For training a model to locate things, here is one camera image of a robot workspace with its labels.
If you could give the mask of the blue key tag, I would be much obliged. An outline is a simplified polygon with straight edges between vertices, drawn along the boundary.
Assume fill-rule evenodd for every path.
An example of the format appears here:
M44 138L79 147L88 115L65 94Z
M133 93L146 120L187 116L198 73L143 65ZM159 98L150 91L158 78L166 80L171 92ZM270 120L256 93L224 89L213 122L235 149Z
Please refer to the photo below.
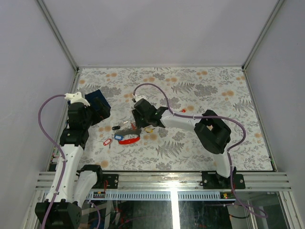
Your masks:
M114 135L114 139L118 141L122 141L124 139L124 136L122 135Z

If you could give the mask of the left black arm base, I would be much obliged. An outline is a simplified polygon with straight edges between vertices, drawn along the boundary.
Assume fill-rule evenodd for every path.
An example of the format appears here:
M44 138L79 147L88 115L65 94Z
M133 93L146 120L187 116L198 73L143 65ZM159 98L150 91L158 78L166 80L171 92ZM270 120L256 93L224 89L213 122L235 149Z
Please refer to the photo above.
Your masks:
M102 174L98 176L96 184L93 189L117 189L119 184L118 174Z

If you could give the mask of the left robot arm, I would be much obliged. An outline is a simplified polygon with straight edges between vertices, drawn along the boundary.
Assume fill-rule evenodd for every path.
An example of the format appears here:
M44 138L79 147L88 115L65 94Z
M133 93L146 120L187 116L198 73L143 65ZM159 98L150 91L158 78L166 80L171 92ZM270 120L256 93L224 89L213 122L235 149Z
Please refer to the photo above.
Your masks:
M44 202L37 203L35 214L43 229L77 229L84 201L92 188L104 184L101 166L85 165L78 170L89 138L89 128L110 117L111 107L101 93L82 96L65 94L68 120L60 142L56 173Z

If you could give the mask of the red handled metal keyring holder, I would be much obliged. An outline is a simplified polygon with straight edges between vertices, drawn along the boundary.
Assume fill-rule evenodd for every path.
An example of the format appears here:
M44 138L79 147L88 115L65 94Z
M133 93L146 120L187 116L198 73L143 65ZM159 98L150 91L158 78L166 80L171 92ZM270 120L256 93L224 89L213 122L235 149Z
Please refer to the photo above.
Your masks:
M118 141L120 145L131 145L140 140L141 129L125 129L115 133L115 135L122 135L124 139Z

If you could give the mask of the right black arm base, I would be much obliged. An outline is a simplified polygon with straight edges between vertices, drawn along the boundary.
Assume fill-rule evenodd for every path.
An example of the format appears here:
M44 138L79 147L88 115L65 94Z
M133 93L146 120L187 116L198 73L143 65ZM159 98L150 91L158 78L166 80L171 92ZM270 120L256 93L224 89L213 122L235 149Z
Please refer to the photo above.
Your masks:
M203 189L212 190L212 189L245 189L244 176L240 173L237 173L234 169L233 175L225 178L216 172L202 172L202 181L200 186Z

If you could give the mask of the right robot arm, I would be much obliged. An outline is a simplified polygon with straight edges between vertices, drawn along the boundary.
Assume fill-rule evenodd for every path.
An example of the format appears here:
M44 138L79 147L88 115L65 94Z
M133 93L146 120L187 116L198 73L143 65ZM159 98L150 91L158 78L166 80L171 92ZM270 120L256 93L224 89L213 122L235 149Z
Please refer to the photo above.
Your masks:
M171 113L168 107L155 108L144 98L133 99L132 110L136 126L162 128L179 128L196 133L203 147L213 154L216 163L218 185L228 188L234 183L234 176L230 173L228 155L224 153L230 142L231 129L212 110L207 110L203 117L196 119L187 117L183 113Z

